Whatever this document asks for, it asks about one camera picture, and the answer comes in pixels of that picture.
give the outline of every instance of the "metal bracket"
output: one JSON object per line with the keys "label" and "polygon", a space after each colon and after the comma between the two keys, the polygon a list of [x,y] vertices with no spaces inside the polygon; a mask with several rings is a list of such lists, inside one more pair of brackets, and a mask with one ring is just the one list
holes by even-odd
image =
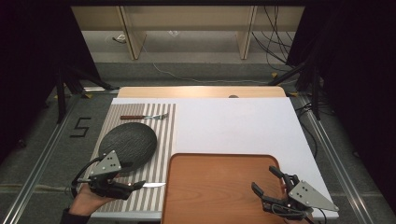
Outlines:
{"label": "metal bracket", "polygon": [[116,151],[109,152],[104,159],[102,159],[99,164],[97,164],[90,172],[91,177],[97,175],[105,175],[114,172],[119,172],[121,170],[120,160],[117,156]]}
{"label": "metal bracket", "polygon": [[295,201],[305,206],[321,208],[329,211],[338,212],[339,208],[335,206],[326,197],[320,194],[316,189],[310,186],[306,181],[300,181],[289,193],[289,196]]}

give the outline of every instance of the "knife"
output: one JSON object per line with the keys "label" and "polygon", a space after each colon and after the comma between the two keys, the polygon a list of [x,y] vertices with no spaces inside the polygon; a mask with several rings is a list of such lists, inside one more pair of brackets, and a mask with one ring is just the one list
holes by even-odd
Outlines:
{"label": "knife", "polygon": [[143,186],[141,185],[144,181],[136,182],[134,184],[128,183],[128,186],[136,186],[138,189],[141,188],[146,188],[146,189],[152,189],[152,188],[158,188],[164,186],[166,183],[144,183]]}
{"label": "knife", "polygon": [[166,183],[145,183],[143,188],[151,189],[164,186]]}
{"label": "knife", "polygon": [[169,116],[168,113],[162,115],[121,115],[120,119],[167,119]]}

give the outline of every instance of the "black cable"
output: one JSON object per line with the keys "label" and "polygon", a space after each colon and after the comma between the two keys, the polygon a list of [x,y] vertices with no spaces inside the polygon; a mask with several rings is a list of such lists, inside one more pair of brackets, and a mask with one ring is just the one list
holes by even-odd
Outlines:
{"label": "black cable", "polygon": [[[275,22],[274,23],[272,23],[272,20],[271,20],[269,14],[268,14],[268,11],[267,11],[266,7],[264,7],[264,11],[265,11],[265,14],[266,14],[266,16],[268,18],[268,21],[271,24],[271,27],[273,28],[273,32],[271,33],[271,39],[272,39],[273,35],[276,34],[278,42],[281,43],[284,46],[283,41],[280,38],[279,33],[277,31],[277,14],[279,12],[279,7],[278,6],[274,7],[274,13],[275,13]],[[285,56],[285,54],[283,52],[282,45],[279,44],[279,48],[280,48],[280,51],[282,52],[283,57],[285,58],[285,60],[287,60],[287,58],[286,58],[286,56]]]}
{"label": "black cable", "polygon": [[324,214],[323,210],[321,210],[320,208],[318,208],[318,210],[323,214],[323,217],[324,217],[324,224],[326,224],[326,223],[327,223],[326,214]]}
{"label": "black cable", "polygon": [[[283,210],[287,210],[288,213],[287,213],[287,214],[285,214],[285,213],[278,213],[278,212],[275,210],[276,207],[277,207],[277,208],[281,208],[281,209],[283,209]],[[299,216],[299,217],[304,216],[304,212],[302,212],[302,211],[299,211],[299,210],[296,210],[296,209],[292,209],[292,208],[289,208],[289,207],[286,207],[286,206],[283,206],[283,205],[280,205],[280,204],[276,204],[276,203],[273,203],[273,204],[271,205],[271,210],[272,210],[272,212],[273,212],[275,215],[280,216],[280,217],[285,217],[285,218],[287,218],[287,217],[296,217],[296,216]]]}
{"label": "black cable", "polygon": [[265,52],[267,52],[267,54],[270,54],[271,56],[273,56],[274,58],[280,60],[282,63],[286,63],[286,61],[284,61],[283,59],[279,58],[278,56],[276,56],[271,50],[269,50],[267,47],[264,46],[264,44],[257,38],[257,36],[252,32],[253,37],[256,39],[257,43],[259,44],[259,46],[265,50]]}
{"label": "black cable", "polygon": [[269,50],[267,47],[265,47],[264,44],[257,38],[257,36],[254,35],[253,32],[252,32],[252,35],[256,39],[256,42],[259,44],[259,46],[266,52],[266,60],[267,60],[268,65],[270,65],[270,67],[273,68],[274,70],[281,71],[281,72],[289,72],[289,70],[284,70],[284,69],[279,69],[279,68],[273,67],[268,61],[268,54],[273,56],[274,58],[278,59],[279,61],[281,61],[284,64],[286,64],[286,62],[284,60],[282,60],[281,58],[277,57],[271,50]]}
{"label": "black cable", "polygon": [[308,104],[304,105],[301,108],[295,109],[295,111],[298,111],[298,110],[300,111],[299,115],[297,116],[297,119],[300,122],[301,126],[306,130],[306,132],[311,136],[312,140],[314,141],[314,145],[315,145],[315,147],[314,147],[314,159],[316,159],[317,155],[318,155],[318,142],[315,139],[315,136],[311,132],[309,132],[308,128],[301,122],[301,116],[303,114],[305,114],[306,112],[308,112],[309,110],[311,110],[311,108],[312,108],[312,104],[308,103]]}
{"label": "black cable", "polygon": [[76,177],[73,179],[72,181],[72,186],[70,187],[70,190],[72,191],[73,197],[76,198],[77,196],[77,184],[78,184],[78,179],[79,177],[82,175],[82,173],[84,173],[88,167],[90,167],[92,164],[94,164],[97,161],[101,161],[103,159],[103,157],[97,157],[95,159],[93,159],[92,161],[88,162],[76,175]]}
{"label": "black cable", "polygon": [[318,96],[318,109],[319,109],[319,112],[321,114],[325,114],[325,115],[328,115],[328,116],[335,116],[335,113],[332,110],[332,106],[331,106],[331,104],[329,102],[329,99],[328,99],[329,97],[327,96],[327,92],[325,90],[323,90],[323,88],[321,88],[319,86],[319,92],[318,93],[320,93],[320,95]]}
{"label": "black cable", "polygon": [[282,43],[276,42],[275,40],[270,39],[270,37],[268,37],[263,31],[262,31],[262,35],[263,35],[266,39],[268,39],[269,41],[273,42],[274,44],[280,44],[280,45],[282,45],[282,46],[291,48],[290,45],[282,44]]}
{"label": "black cable", "polygon": [[278,13],[279,13],[279,6],[276,6],[275,8],[274,8],[274,10],[275,10],[275,22],[274,22],[274,26],[275,26],[275,32],[276,32],[276,36],[277,36],[277,41],[279,42],[279,43],[281,43],[281,45],[279,44],[279,48],[280,48],[280,51],[282,51],[282,54],[283,54],[283,57],[285,58],[285,60],[287,60],[287,57],[285,56],[285,54],[283,53],[283,50],[282,50],[282,46],[283,46],[283,48],[284,48],[284,50],[286,51],[286,53],[289,55],[289,52],[288,52],[288,50],[285,48],[285,45],[283,44],[283,41],[282,41],[282,39],[280,38],[280,36],[279,36],[279,32],[277,31],[277,15],[278,15]]}
{"label": "black cable", "polygon": [[71,193],[72,193],[71,187],[64,188],[64,195],[68,196],[71,200],[74,200],[74,197]]}
{"label": "black cable", "polygon": [[289,35],[289,32],[286,32],[286,35],[288,35],[288,37],[290,38],[291,42],[293,42],[293,38],[291,38],[291,36]]}

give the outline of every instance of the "metal rail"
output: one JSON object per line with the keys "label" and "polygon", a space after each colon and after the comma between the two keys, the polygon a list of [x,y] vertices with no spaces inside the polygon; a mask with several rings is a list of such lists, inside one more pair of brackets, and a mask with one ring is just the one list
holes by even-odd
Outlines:
{"label": "metal rail", "polygon": [[29,177],[23,184],[23,187],[20,193],[18,194],[17,198],[15,199],[14,203],[10,206],[6,218],[3,220],[4,224],[16,224],[19,221],[24,208],[29,203],[29,200],[35,189],[35,185],[43,175],[44,170],[52,156],[52,153],[56,148],[56,145],[58,144],[60,137],[62,136],[62,133],[64,131],[64,126],[67,123],[67,119],[70,117],[70,114],[72,113],[73,108],[75,107],[79,98],[80,98],[79,95],[74,95],[71,97],[69,108],[67,110],[66,115],[64,116],[64,119],[62,120],[61,123],[58,123],[55,126],[55,129],[52,132],[52,135],[49,138],[48,143],[44,147],[43,152],[41,153],[40,157],[35,163],[35,167],[33,168],[32,172],[29,174]]}
{"label": "metal rail", "polygon": [[[303,105],[309,103],[308,98],[304,95],[300,97],[300,101]],[[323,128],[320,120],[316,120],[315,116],[310,111],[307,114],[315,130],[315,133],[319,138],[320,143],[323,145],[326,156],[329,159],[335,174],[337,175],[338,181],[340,182],[341,187],[343,188],[347,198],[349,199],[350,205],[352,206],[352,209],[355,212],[359,223],[374,224],[363,198],[359,194],[359,191],[357,190],[355,185],[352,183],[347,169],[341,162],[335,148],[332,146],[332,142],[330,141],[330,138],[327,135],[325,129]]]}

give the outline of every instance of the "robotic arm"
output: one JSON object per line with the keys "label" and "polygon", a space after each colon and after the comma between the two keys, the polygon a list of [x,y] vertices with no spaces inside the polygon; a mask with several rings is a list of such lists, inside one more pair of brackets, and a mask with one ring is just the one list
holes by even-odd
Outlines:
{"label": "robotic arm", "polygon": [[283,174],[275,166],[270,166],[270,172],[283,179],[288,197],[286,199],[276,199],[264,195],[264,191],[252,182],[253,192],[262,200],[262,210],[276,214],[290,220],[305,219],[308,223],[313,223],[307,216],[313,212],[313,208],[320,208],[330,211],[338,211],[338,207],[330,202],[326,197],[317,192],[305,181],[300,181],[297,175]]}
{"label": "robotic arm", "polygon": [[[96,161],[100,162],[91,170],[88,179],[79,178]],[[116,177],[120,170],[120,161],[115,151],[111,151],[104,158],[96,158],[85,166],[73,180],[73,196],[76,197],[77,195],[78,183],[88,183],[91,191],[99,196],[127,200],[133,191],[143,188],[146,181],[139,181],[134,184],[118,183],[114,181],[114,177]]]}

